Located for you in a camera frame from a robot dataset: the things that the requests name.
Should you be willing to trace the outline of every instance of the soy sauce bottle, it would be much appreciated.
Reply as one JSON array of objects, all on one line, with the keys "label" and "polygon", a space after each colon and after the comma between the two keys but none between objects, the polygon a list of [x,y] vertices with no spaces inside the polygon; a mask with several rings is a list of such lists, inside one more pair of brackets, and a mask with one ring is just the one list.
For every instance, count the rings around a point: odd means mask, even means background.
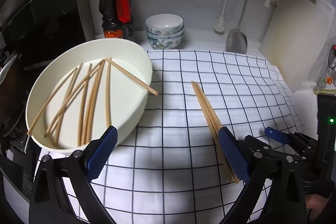
[{"label": "soy sauce bottle", "polygon": [[106,38],[124,38],[134,41],[130,0],[99,0]]}]

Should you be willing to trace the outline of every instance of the blue gripper pad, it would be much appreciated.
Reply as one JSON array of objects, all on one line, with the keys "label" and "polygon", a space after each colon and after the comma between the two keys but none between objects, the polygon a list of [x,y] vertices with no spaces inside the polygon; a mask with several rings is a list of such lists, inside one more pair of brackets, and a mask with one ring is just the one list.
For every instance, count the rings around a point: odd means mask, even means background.
[{"label": "blue gripper pad", "polygon": [[275,130],[273,128],[267,127],[265,128],[265,135],[268,138],[271,138],[281,144],[288,144],[290,143],[289,138],[287,137],[287,135],[285,133],[282,133],[278,130]]},{"label": "blue gripper pad", "polygon": [[227,158],[237,177],[240,180],[243,180],[245,183],[248,183],[250,180],[249,164],[241,154],[233,139],[238,142],[226,127],[222,127],[219,130],[218,141],[225,157]]},{"label": "blue gripper pad", "polygon": [[115,127],[111,127],[105,138],[101,141],[86,165],[86,179],[91,182],[97,179],[100,172],[104,168],[107,159],[111,155],[118,141],[118,131]]}]

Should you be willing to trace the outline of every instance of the white bowl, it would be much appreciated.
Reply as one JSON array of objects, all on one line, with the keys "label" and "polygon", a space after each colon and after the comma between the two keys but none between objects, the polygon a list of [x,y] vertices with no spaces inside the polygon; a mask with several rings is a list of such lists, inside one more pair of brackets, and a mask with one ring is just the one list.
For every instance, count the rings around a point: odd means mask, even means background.
[{"label": "white bowl", "polygon": [[173,14],[153,15],[146,19],[146,32],[153,35],[172,35],[182,30],[184,20]]},{"label": "white bowl", "polygon": [[[102,58],[112,57],[112,60],[124,67],[130,73],[150,85],[152,81],[152,63],[147,53],[134,42],[119,38],[104,38],[80,44],[56,58],[45,68],[30,91],[26,106],[26,124],[30,125],[38,111],[48,99],[53,89],[64,79],[73,68],[81,62],[84,66],[76,81],[77,85],[87,74],[89,63],[93,66]],[[107,62],[102,74],[95,113],[93,120],[92,140],[98,139],[106,130],[105,123],[105,83]],[[65,112],[59,136],[59,145],[56,148],[49,138],[45,138],[46,128],[62,105],[71,77],[56,93],[49,103],[44,115],[38,120],[32,131],[33,140],[42,148],[62,154],[70,155],[77,149],[83,150],[86,145],[77,146],[77,132],[79,109],[82,91],[75,98]],[[132,81],[115,67],[111,66],[110,78],[110,110],[112,125],[118,130],[118,142],[121,143],[136,127],[147,103],[146,89]],[[89,82],[86,98],[88,104],[90,90],[94,77]]]},{"label": "white bowl", "polygon": [[147,40],[149,44],[151,44],[152,48],[155,50],[162,49],[172,49],[180,44],[183,34],[180,37],[169,38],[169,39],[157,39],[147,36]]},{"label": "white bowl", "polygon": [[171,35],[153,35],[149,32],[146,32],[146,36],[147,37],[151,37],[151,38],[156,38],[156,39],[169,39],[169,38],[177,38],[183,35],[183,30],[184,28],[182,28],[182,30],[180,30],[177,33],[171,34]]}]

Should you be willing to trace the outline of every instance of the cutting board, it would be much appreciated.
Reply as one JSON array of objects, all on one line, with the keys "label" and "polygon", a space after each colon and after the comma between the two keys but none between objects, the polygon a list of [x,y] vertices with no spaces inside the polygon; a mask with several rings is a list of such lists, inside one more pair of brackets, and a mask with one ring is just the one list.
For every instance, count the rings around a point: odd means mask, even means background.
[{"label": "cutting board", "polygon": [[279,0],[259,50],[279,68],[292,92],[316,62],[334,14],[325,0]]}]

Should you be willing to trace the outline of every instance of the chopstick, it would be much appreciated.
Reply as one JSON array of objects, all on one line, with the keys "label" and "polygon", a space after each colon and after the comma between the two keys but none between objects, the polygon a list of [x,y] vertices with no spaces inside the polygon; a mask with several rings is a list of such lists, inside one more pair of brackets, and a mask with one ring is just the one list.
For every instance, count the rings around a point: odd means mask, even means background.
[{"label": "chopstick", "polygon": [[35,116],[33,122],[31,123],[29,130],[27,132],[27,135],[31,136],[33,129],[35,128],[37,121],[39,120],[39,118],[41,117],[41,115],[43,114],[43,112],[45,111],[45,109],[47,108],[48,104],[50,103],[50,101],[54,98],[55,94],[59,91],[59,89],[64,85],[64,83],[69,79],[69,77],[75,72],[77,68],[74,68],[69,74],[68,76],[58,85],[58,87],[50,94],[49,98],[46,100],[46,102],[43,104],[43,106],[41,107],[41,109],[39,110],[39,112],[37,113],[37,115]]},{"label": "chopstick", "polygon": [[103,62],[103,60],[101,60],[97,65],[95,65],[90,72],[87,73],[87,75],[78,83],[78,85],[76,85],[73,89],[73,91],[71,92],[71,94],[69,95],[69,97],[66,99],[66,101],[63,103],[63,105],[60,107],[60,109],[58,110],[58,112],[56,113],[56,115],[54,116],[53,120],[51,121],[51,123],[49,124],[47,130],[46,130],[46,134],[50,133],[51,128],[53,127],[54,123],[56,122],[56,120],[58,119],[58,117],[62,114],[62,112],[65,110],[65,108],[67,107],[68,102],[71,100],[71,98],[76,94],[76,92],[80,89],[80,87],[83,85],[83,83],[88,80],[91,77],[91,74],[96,73],[96,68],[98,68],[98,66]]},{"label": "chopstick", "polygon": [[110,106],[110,81],[111,81],[111,63],[108,63],[106,72],[106,85],[105,85],[105,120],[107,128],[112,125],[111,106]]},{"label": "chopstick", "polygon": [[[68,87],[68,90],[67,90],[67,93],[64,97],[63,102],[68,98],[68,96],[72,92],[82,67],[83,67],[83,63],[81,63],[78,68],[76,68],[76,72],[71,79],[70,85]],[[55,138],[54,138],[54,145],[58,144],[58,139],[59,139],[59,134],[60,134],[60,131],[61,131],[61,126],[62,126],[64,114],[65,114],[65,111],[59,116],[58,121],[57,121],[56,134],[55,134]]]},{"label": "chopstick", "polygon": [[85,143],[89,143],[91,141],[92,126],[93,126],[93,115],[95,113],[97,95],[98,95],[101,76],[102,76],[103,70],[104,70],[104,65],[105,65],[105,62],[103,62],[100,65],[99,71],[98,71],[98,73],[96,75],[96,79],[95,79],[95,84],[94,84],[94,89],[93,89],[93,91],[94,91],[93,92],[93,97],[92,97],[91,105],[90,105],[90,108],[89,108],[90,112],[89,112],[89,120],[87,122],[87,128],[86,128]]},{"label": "chopstick", "polygon": [[86,143],[86,134],[87,134],[87,128],[88,128],[87,126],[88,126],[88,122],[89,122],[90,108],[91,108],[93,93],[95,92],[96,80],[97,80],[100,68],[101,68],[101,64],[98,67],[97,75],[94,79],[94,82],[93,82],[93,85],[92,85],[92,88],[91,88],[89,102],[88,102],[87,107],[86,107],[86,113],[85,113],[85,118],[84,118],[83,132],[82,132],[82,136],[81,136],[81,144],[80,145],[84,145]]},{"label": "chopstick", "polygon": [[123,67],[121,67],[117,63],[113,62],[112,60],[110,60],[108,58],[105,58],[105,60],[108,61],[114,67],[116,67],[118,70],[120,70],[123,74],[125,74],[126,76],[131,78],[134,82],[138,83],[140,86],[144,87],[146,90],[153,93],[155,96],[158,96],[159,93],[154,88],[152,88],[149,85],[147,85],[146,83],[142,82],[139,78],[135,77],[133,74],[131,74],[130,72],[125,70]]},{"label": "chopstick", "polygon": [[222,125],[220,120],[218,119],[215,111],[213,110],[211,104],[209,103],[208,99],[206,98],[205,94],[203,93],[201,87],[196,82],[191,82],[192,87],[195,91],[195,94],[197,96],[198,102],[201,106],[201,109],[204,113],[205,119],[208,123],[211,135],[214,139],[214,142],[216,144],[218,153],[222,159],[222,163],[224,166],[224,169],[226,171],[227,177],[229,179],[229,182],[239,182],[238,177],[236,176],[235,172],[231,169],[230,165],[228,164],[226,157],[221,149],[221,146],[218,142],[218,131],[221,129]]},{"label": "chopstick", "polygon": [[81,139],[82,139],[82,133],[83,133],[83,119],[84,119],[84,109],[85,109],[85,102],[86,102],[86,96],[87,96],[87,89],[89,87],[89,79],[85,81],[84,83],[84,90],[82,95],[82,101],[81,106],[79,110],[79,118],[78,118],[78,135],[77,135],[77,146],[81,145]]},{"label": "chopstick", "polygon": [[[76,94],[71,98],[70,102],[66,105],[65,109],[63,112],[66,112],[68,110],[68,108],[70,107],[70,105],[73,103],[73,101],[76,99],[76,97],[78,96],[78,94],[82,91],[84,85],[81,85],[80,88],[77,90]],[[52,129],[50,130],[49,133],[45,133],[44,137],[49,137],[51,138],[51,135],[53,134],[53,132],[56,130],[56,126],[57,123],[55,122],[54,125],[52,126]]]}]

